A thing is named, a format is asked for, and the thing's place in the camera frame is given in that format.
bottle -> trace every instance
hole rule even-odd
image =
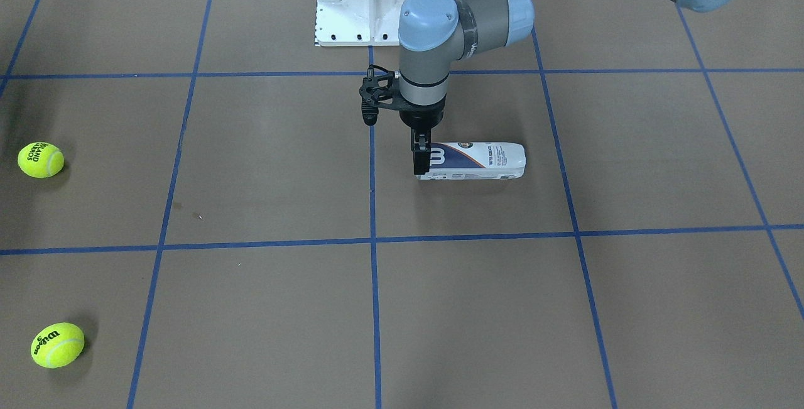
[[[430,171],[419,180],[511,180],[525,174],[525,147],[508,142],[431,144]]]

